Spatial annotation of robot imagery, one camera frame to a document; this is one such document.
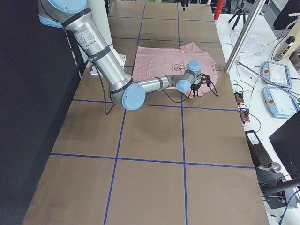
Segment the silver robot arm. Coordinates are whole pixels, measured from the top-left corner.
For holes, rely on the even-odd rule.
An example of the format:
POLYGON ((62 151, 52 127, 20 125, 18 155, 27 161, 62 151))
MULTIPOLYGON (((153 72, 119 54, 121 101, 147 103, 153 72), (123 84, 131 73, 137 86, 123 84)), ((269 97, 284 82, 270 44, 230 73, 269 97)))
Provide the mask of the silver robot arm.
POLYGON ((135 82, 122 69, 120 57, 112 46, 107 11, 103 0, 40 0, 40 22, 47 26, 70 31, 89 61, 107 80, 110 99, 127 110, 140 108, 147 93, 175 87, 186 93, 208 84, 208 77, 201 73, 201 64, 192 60, 183 75, 166 75, 135 82))

